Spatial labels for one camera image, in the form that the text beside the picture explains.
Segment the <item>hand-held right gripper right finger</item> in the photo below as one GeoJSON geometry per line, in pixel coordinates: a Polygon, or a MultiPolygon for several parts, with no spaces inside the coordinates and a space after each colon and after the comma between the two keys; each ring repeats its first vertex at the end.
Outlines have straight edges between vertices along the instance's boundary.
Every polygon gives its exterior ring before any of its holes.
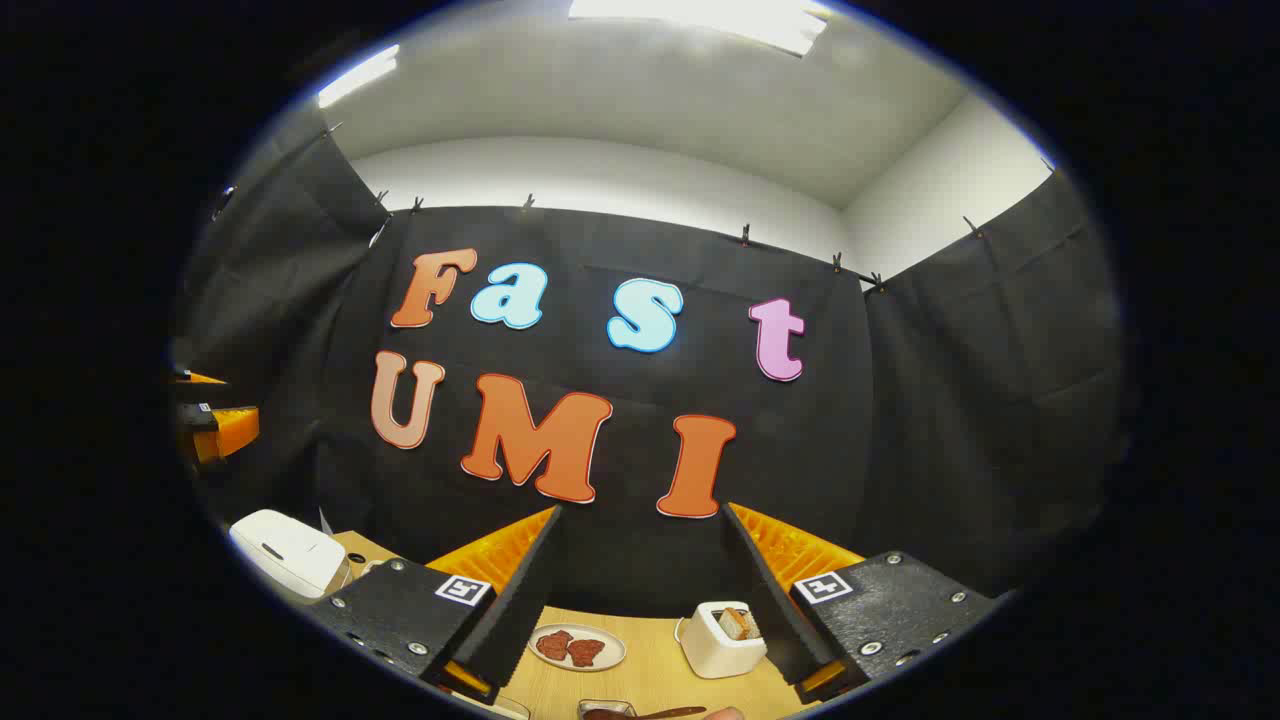
{"type": "Polygon", "coordinates": [[[805,705],[906,673],[1001,609],[900,550],[863,557],[739,503],[721,516],[765,656],[805,705]]]}

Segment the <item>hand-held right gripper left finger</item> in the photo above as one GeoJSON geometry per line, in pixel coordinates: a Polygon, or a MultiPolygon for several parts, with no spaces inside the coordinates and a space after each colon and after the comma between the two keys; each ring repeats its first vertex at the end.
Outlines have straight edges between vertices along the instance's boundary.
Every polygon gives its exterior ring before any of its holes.
{"type": "Polygon", "coordinates": [[[431,565],[389,557],[305,615],[422,685],[493,705],[553,589],[561,515],[536,512],[431,565]]]}

